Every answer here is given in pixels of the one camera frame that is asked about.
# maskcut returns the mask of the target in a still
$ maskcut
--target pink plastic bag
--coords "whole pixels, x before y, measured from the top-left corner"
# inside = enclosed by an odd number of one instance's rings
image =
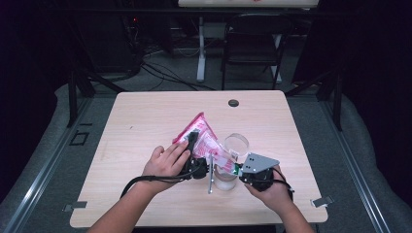
[[[218,137],[216,137],[212,128],[207,123],[204,113],[198,114],[172,143],[182,143],[188,139],[190,132],[193,131],[199,132],[199,136],[193,147],[192,156],[196,158],[205,157],[207,161],[210,161],[210,156],[213,156],[215,164],[228,173],[231,173],[234,168],[234,163],[229,159],[230,156],[218,142]]]

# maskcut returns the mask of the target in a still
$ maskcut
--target person's right hand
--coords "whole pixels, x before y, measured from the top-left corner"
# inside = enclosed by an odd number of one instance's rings
[[[142,176],[177,176],[190,156],[190,150],[187,150],[188,144],[188,141],[184,141],[181,144],[173,144],[166,150],[162,146],[155,148],[151,159],[143,170]],[[142,183],[147,185],[147,191],[150,191],[153,195],[174,185],[173,183],[159,181],[140,182],[139,184]]]
[[[281,168],[275,166],[274,169],[281,173]],[[275,171],[273,171],[275,180],[282,180],[282,177]],[[293,208],[294,204],[288,194],[288,188],[282,183],[274,183],[266,190],[259,192],[250,184],[245,183],[246,188],[257,199],[261,200],[270,210],[276,212],[279,216],[287,213],[290,208]]]

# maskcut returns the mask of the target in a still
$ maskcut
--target metal bracket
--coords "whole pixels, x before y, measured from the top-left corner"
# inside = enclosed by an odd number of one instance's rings
[[[209,190],[208,190],[208,193],[211,194],[213,192],[213,190],[212,190],[212,183],[213,183],[213,154],[212,153],[209,154],[209,158],[210,158],[210,162],[209,162],[210,177],[209,177]]]
[[[332,204],[334,202],[333,198],[331,196],[319,198],[316,200],[310,200],[312,206],[318,208],[318,207],[327,207],[329,204]]]
[[[243,173],[256,174],[279,164],[279,160],[268,158],[256,153],[250,153],[242,166]]]
[[[72,204],[67,204],[63,207],[63,212],[73,212],[74,209],[85,208],[87,202],[73,202]]]

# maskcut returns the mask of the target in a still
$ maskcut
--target table top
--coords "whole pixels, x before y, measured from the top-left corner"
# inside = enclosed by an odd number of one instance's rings
[[[239,106],[230,107],[235,99]],[[295,190],[294,203],[309,222],[327,219],[325,208],[292,113],[283,92],[169,91],[124,92],[118,95],[96,150],[70,224],[90,227],[120,198],[125,185],[142,174],[153,149],[168,147],[199,113],[220,141],[232,133],[245,136],[250,151],[280,160],[282,172]],[[161,192],[136,226],[219,226],[280,223],[280,218],[237,180],[230,191],[209,179],[189,180]]]
[[[180,7],[316,8],[319,0],[179,0]]]

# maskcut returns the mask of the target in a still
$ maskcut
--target forearm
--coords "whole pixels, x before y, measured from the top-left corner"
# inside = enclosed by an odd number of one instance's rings
[[[145,183],[137,183],[102,216],[88,232],[131,232],[146,207],[155,197],[145,188]]]
[[[307,222],[302,212],[294,203],[288,207],[288,210],[279,214],[285,229],[288,233],[312,233],[313,229]]]

